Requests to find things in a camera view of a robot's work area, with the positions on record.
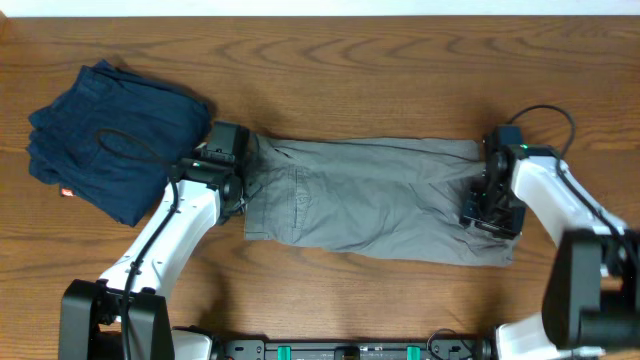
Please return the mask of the grey shorts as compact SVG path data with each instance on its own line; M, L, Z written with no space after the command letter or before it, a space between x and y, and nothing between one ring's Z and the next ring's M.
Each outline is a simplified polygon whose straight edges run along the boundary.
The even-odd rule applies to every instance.
M258 135L255 144L245 176L248 240L461 266L513 260L515 240L459 222L485 168L473 140Z

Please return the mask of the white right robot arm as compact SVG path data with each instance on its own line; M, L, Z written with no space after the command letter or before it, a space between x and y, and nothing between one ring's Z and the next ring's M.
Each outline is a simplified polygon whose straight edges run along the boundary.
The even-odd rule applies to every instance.
M594 359L639 346L639 234L604 210L549 146L489 145L461 222L502 239L531 210L556 244L539 314L498 326L478 359Z

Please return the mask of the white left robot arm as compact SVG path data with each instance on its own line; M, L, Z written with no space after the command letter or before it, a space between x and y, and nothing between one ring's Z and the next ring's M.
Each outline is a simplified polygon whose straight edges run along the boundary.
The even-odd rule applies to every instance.
M222 359L224 346L195 326L171 326L167 303L195 247L240 204L232 172L172 177L149 223L95 282L75 280L61 306L61 359Z

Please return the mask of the folded navy blue garment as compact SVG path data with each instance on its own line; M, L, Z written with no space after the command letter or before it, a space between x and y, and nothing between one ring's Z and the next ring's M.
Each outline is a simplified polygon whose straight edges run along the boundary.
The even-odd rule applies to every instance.
M166 166L211 130L206 103L105 60L82 67L73 86L29 121L30 174L129 226L162 195Z

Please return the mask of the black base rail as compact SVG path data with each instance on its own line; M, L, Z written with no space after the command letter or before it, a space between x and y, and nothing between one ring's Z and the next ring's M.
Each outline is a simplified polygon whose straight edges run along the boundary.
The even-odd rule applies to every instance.
M424 342L304 342L240 339L222 341L191 326L171 330L177 359L220 360L491 360L498 357L488 338L473 340L449 329Z

